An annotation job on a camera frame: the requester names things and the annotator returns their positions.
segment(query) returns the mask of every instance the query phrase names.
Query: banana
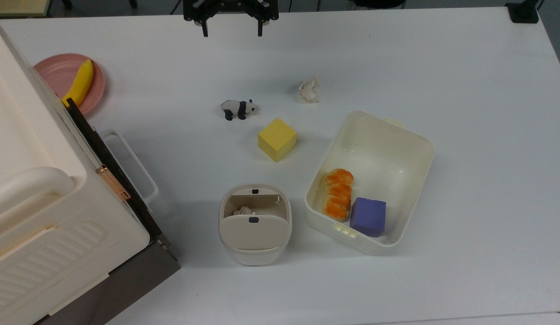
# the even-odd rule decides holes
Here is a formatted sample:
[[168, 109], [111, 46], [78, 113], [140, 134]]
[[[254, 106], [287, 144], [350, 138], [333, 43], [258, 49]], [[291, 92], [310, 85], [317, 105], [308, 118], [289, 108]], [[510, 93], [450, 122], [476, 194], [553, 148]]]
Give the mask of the banana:
[[67, 99], [73, 99], [73, 102], [79, 107], [82, 101], [84, 101], [85, 95], [88, 93], [89, 87], [92, 85], [93, 80], [93, 63], [92, 60], [86, 60], [81, 64], [77, 74], [75, 75], [75, 80], [71, 88], [61, 99], [65, 107], [69, 107]]

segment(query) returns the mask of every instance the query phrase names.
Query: container handle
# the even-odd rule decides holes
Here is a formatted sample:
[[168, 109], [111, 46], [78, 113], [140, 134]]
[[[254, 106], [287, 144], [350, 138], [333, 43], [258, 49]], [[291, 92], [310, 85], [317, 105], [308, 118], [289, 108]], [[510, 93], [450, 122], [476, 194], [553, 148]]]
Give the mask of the container handle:
[[64, 171], [54, 167], [36, 167], [17, 173], [0, 183], [0, 214], [33, 195], [55, 192], [65, 196], [75, 183]]
[[123, 145], [123, 148], [125, 148], [125, 150], [127, 150], [127, 152], [130, 154], [131, 158], [135, 161], [135, 164], [138, 166], [138, 168], [140, 169], [140, 171], [144, 174], [145, 178], [148, 180], [148, 182], [150, 183], [150, 185], [152, 186], [152, 193], [150, 193], [150, 195], [142, 198], [144, 200], [144, 202], [146, 204], [149, 204], [150, 202], [152, 202], [155, 198], [158, 197], [158, 194], [160, 194], [160, 190], [158, 189], [158, 185], [156, 185], [156, 182], [152, 179], [152, 177], [149, 175], [148, 171], [145, 170], [144, 165], [141, 163], [141, 161], [138, 159], [138, 157], [135, 155], [135, 153], [133, 152], [133, 150], [131, 149], [131, 147], [129, 146], [129, 144], [127, 144], [126, 140], [123, 138], [123, 136], [121, 136], [121, 134], [119, 134], [119, 132], [113, 130], [113, 129], [108, 129], [105, 130], [103, 132], [101, 132], [100, 137], [102, 139], [108, 138], [109, 136], [117, 136], [117, 138], [119, 139], [119, 142], [121, 142], [121, 145]]

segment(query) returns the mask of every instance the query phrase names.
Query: pink plate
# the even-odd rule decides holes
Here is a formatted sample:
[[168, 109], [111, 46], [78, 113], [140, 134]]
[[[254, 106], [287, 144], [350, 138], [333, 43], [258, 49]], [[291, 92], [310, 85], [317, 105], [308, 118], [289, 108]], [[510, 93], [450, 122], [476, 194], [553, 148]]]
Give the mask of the pink plate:
[[[47, 83], [49, 88], [51, 88], [59, 98], [62, 98], [67, 94], [69, 88], [71, 88], [79, 66], [87, 59], [89, 58], [81, 54], [58, 54], [35, 64], [34, 68], [43, 81]], [[85, 95], [84, 101], [79, 106], [79, 111], [81, 111], [83, 115], [86, 115], [98, 105], [105, 90], [103, 72], [95, 61], [92, 60], [92, 62], [92, 85], [89, 87], [88, 94]]]

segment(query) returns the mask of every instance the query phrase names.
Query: yellow cube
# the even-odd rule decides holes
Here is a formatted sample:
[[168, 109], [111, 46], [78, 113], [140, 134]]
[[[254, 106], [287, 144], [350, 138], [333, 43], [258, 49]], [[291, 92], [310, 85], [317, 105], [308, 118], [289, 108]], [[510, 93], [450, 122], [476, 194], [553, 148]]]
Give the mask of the yellow cube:
[[277, 117], [258, 134], [258, 147], [278, 162], [296, 145], [296, 131]]

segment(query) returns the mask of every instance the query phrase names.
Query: copper hinge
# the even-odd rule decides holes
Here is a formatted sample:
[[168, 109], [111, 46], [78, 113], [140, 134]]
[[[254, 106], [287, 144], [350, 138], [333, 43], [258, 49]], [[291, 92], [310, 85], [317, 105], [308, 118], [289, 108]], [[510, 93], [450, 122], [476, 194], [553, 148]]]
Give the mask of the copper hinge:
[[130, 194], [121, 186], [121, 184], [117, 181], [115, 176], [111, 173], [109, 169], [105, 165], [101, 165], [100, 168], [96, 169], [96, 173], [100, 175], [101, 180], [107, 184], [109, 189], [117, 196], [119, 201], [123, 202], [129, 198], [131, 198]]

